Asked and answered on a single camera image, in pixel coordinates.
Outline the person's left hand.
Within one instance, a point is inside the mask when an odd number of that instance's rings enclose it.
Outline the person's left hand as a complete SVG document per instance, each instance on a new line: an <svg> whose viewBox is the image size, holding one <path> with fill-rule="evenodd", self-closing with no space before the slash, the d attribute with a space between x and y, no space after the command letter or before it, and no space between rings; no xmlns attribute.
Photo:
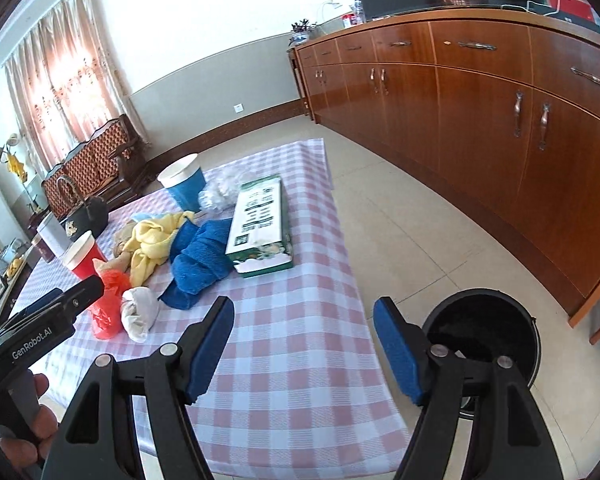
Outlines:
<svg viewBox="0 0 600 480"><path fill-rule="evenodd" d="M38 403L38 410L31 429L40 440L38 444L28 440L0 438L0 447L3 453L17 470L33 466L39 458L46 460L58 430L56 415L48 406Z"/></svg>

